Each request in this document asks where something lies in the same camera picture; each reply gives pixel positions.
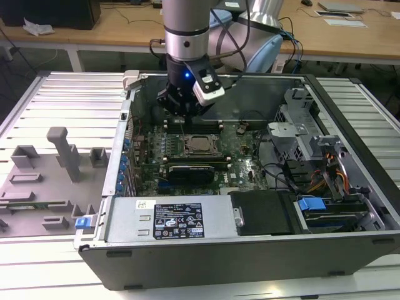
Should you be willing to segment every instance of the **blue cable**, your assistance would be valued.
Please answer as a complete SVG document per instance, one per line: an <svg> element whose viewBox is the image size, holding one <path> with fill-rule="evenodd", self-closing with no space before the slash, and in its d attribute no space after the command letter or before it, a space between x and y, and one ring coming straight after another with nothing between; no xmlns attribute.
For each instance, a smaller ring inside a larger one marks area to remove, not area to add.
<svg viewBox="0 0 400 300"><path fill-rule="evenodd" d="M295 65L295 67L294 67L294 69L293 69L293 72L292 72L292 74L294 74L294 73L296 72L298 66L299 66L299 63L300 63L300 47L299 47L299 43L298 43L297 40L295 40L295 39L293 38L293 35L292 35L292 34L288 33L287 31L285 31L285 30L283 30L283 29L281 29L281 31L282 31L284 34L286 34L286 36L287 36L289 39L292 40L292 42L296 45L297 50L298 50L298 54L297 54L297 63L296 63L296 65Z"/></svg>
<svg viewBox="0 0 400 300"><path fill-rule="evenodd" d="M294 74L294 73L296 72L296 70L297 70L297 68L298 68L298 66L299 66L299 63L300 63L300 47L299 47L299 43L298 43L295 39L293 39L293 42L294 42L295 45L297 46L298 55L297 55L297 63L296 63L296 65L295 65L294 69L293 69L292 74Z"/></svg>

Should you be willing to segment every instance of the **laptop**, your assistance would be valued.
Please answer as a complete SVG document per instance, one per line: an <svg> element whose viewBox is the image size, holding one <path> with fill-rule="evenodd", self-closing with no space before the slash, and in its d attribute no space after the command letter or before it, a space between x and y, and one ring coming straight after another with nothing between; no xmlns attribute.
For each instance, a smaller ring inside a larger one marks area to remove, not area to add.
<svg viewBox="0 0 400 300"><path fill-rule="evenodd" d="M226 0L220 1L215 9L225 9L232 13L243 13L246 11L246 0Z"/></svg>
<svg viewBox="0 0 400 300"><path fill-rule="evenodd" d="M339 11L340 13L354 13L362 14L364 10L351 3L337 3L337 2L318 2L326 11Z"/></svg>

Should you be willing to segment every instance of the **table leg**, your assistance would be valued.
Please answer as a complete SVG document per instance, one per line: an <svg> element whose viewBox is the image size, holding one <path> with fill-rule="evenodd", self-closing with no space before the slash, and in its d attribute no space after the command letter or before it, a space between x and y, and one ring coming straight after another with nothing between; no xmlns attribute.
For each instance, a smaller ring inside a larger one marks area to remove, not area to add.
<svg viewBox="0 0 400 300"><path fill-rule="evenodd" d="M286 64L286 59L284 58L277 58L272 65L271 73L278 73L281 74L283 72L283 67Z"/></svg>
<svg viewBox="0 0 400 300"><path fill-rule="evenodd" d="M344 68L346 68L348 66L348 63L346 62L340 62L335 70L335 75L341 75L344 71Z"/></svg>
<svg viewBox="0 0 400 300"><path fill-rule="evenodd" d="M4 57L4 59L6 61L12 61L13 60L13 56L10 53L10 50L8 47L0 47L0 53L2 54L2 56Z"/></svg>
<svg viewBox="0 0 400 300"><path fill-rule="evenodd" d="M72 70L74 72L84 72L85 68L83 66L81 57L77 50L67 50L69 61L71 62Z"/></svg>
<svg viewBox="0 0 400 300"><path fill-rule="evenodd" d="M119 63L121 65L121 72L126 71L126 58L125 58L125 52L119 52Z"/></svg>

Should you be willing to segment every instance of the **blue plastic latch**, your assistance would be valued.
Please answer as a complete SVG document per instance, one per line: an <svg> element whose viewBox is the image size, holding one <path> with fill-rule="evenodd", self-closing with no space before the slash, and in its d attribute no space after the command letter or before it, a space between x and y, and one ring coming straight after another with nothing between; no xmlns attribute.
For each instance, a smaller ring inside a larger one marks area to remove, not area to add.
<svg viewBox="0 0 400 300"><path fill-rule="evenodd" d="M79 217L75 222L75 229L89 229L91 223L90 217Z"/></svg>
<svg viewBox="0 0 400 300"><path fill-rule="evenodd" d="M319 197L302 198L298 201L298 203L302 211L316 211L326 209L323 199Z"/></svg>

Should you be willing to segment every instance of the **open computer chassis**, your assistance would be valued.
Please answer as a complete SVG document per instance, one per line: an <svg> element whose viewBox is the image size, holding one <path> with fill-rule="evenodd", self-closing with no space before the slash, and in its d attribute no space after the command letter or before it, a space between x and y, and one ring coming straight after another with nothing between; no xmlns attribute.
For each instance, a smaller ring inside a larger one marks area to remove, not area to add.
<svg viewBox="0 0 400 300"><path fill-rule="evenodd" d="M346 275L400 246L399 189L315 77L244 76L190 126L156 102L165 74L125 80L74 241L108 289Z"/></svg>

